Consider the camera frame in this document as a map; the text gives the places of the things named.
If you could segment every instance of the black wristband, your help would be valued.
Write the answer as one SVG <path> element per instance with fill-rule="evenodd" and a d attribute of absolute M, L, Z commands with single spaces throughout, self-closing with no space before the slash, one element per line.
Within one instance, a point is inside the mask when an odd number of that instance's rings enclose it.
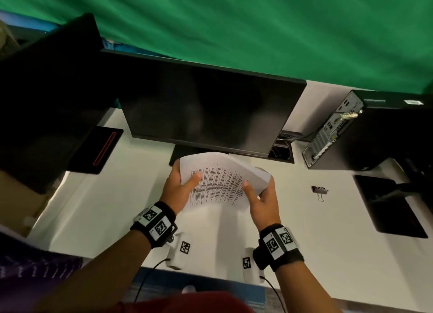
<path fill-rule="evenodd" d="M 289 232 L 281 224 L 272 224 L 260 231 L 258 244 L 253 258 L 261 270 L 270 265 L 275 272 L 282 265 L 304 261 Z"/>
<path fill-rule="evenodd" d="M 158 201 L 134 218 L 131 230 L 138 230 L 149 240 L 152 248 L 162 247 L 177 231 L 176 214 L 166 203 Z"/>

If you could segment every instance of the black monitor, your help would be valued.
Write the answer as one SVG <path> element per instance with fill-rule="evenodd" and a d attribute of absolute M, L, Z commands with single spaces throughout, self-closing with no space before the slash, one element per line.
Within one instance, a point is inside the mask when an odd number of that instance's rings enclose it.
<path fill-rule="evenodd" d="M 102 48 L 85 14 L 0 61 L 0 169 L 40 194 L 116 99 L 104 87 Z"/>
<path fill-rule="evenodd" d="M 110 55 L 133 137 L 267 157 L 306 86 L 293 78 Z"/>

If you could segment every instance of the black cable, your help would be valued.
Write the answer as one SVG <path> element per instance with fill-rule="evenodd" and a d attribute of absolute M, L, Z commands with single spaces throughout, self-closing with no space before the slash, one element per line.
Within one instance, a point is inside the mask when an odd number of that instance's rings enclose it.
<path fill-rule="evenodd" d="M 137 301 L 138 294 L 140 293 L 140 290 L 141 290 L 141 288 L 143 287 L 144 282 L 145 282 L 146 279 L 150 276 L 150 273 L 152 273 L 153 270 L 156 269 L 156 268 L 158 267 L 158 265 L 160 265 L 161 263 L 164 263 L 165 261 L 169 261 L 169 260 L 170 260 L 169 258 L 163 259 L 163 260 L 160 261 L 157 265 L 155 265 L 154 267 L 152 267 L 152 270 L 150 270 L 150 271 L 148 272 L 148 274 L 146 274 L 146 276 L 143 278 L 143 281 L 141 282 L 140 288 L 138 288 L 138 292 L 137 292 L 136 298 L 134 299 L 134 303 Z"/>
<path fill-rule="evenodd" d="M 271 283 L 268 281 L 268 279 L 266 279 L 265 277 L 260 276 L 260 279 L 263 279 L 267 283 L 269 283 L 269 285 L 271 286 L 271 288 L 275 291 L 275 294 L 277 294 L 278 299 L 280 300 L 280 304 L 281 304 L 281 307 L 283 308 L 283 312 L 286 313 L 286 310 L 284 309 L 284 305 L 283 305 L 283 302 L 281 301 L 280 295 L 277 293 L 277 291 L 275 290 L 274 286 L 272 286 Z"/>

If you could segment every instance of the right hand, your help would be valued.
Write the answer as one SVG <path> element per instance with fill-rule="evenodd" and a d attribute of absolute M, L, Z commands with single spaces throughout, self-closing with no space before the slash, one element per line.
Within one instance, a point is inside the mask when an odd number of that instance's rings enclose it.
<path fill-rule="evenodd" d="M 281 224 L 273 176 L 271 176 L 268 187 L 260 194 L 260 199 L 257 198 L 251 184 L 246 180 L 242 182 L 242 189 L 249 200 L 249 211 L 251 213 L 252 221 L 259 232 L 272 224 Z"/>

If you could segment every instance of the green curtain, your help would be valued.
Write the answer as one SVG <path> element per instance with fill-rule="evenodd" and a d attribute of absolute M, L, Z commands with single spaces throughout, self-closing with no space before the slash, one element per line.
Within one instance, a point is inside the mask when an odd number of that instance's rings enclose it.
<path fill-rule="evenodd" d="M 380 91 L 433 81 L 433 0 L 0 0 L 175 58 Z"/>

